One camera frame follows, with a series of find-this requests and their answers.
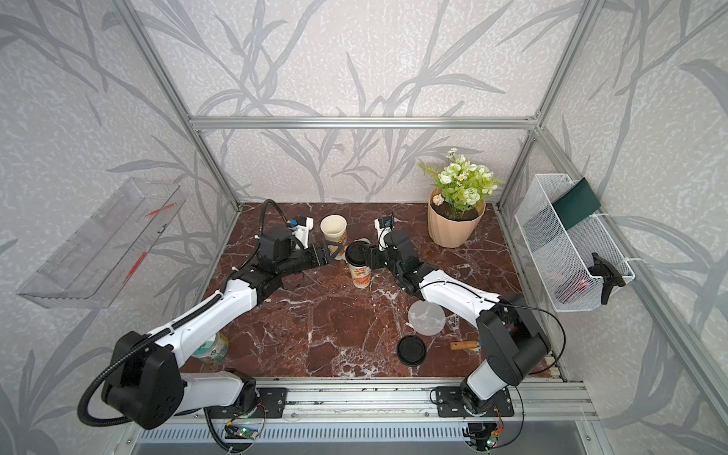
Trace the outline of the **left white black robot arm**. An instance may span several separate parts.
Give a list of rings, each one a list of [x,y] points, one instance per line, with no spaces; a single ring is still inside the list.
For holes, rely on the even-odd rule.
[[[77,417],[93,428],[134,422],[152,430],[187,411],[254,413],[259,403],[254,378],[181,368],[206,341],[276,292],[285,277],[329,265],[341,250],[332,241],[305,243],[291,227],[261,234],[248,261],[205,301],[146,334],[131,331],[119,339],[109,366],[82,394]]]

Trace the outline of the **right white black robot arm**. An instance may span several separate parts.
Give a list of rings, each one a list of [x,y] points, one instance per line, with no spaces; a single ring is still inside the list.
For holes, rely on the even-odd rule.
[[[483,361],[461,382],[471,413],[482,414],[495,394],[521,384],[552,350],[536,309],[522,295],[486,292],[424,263],[405,231],[379,229],[365,263],[388,269],[407,294],[440,305],[478,330]]]

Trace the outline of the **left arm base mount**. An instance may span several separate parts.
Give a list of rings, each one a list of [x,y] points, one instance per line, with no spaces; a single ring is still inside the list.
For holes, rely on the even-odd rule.
[[[256,400],[248,409],[236,406],[211,407],[212,419],[229,421],[233,417],[252,419],[281,419],[286,409],[287,388],[261,388],[256,390]]]

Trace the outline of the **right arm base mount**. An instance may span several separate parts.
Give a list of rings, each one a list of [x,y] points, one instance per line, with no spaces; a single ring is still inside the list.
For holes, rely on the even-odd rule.
[[[501,389],[496,394],[483,400],[477,396],[464,396],[463,389],[456,387],[436,387],[430,392],[430,401],[437,407],[439,417],[513,417],[513,402],[508,389]]]

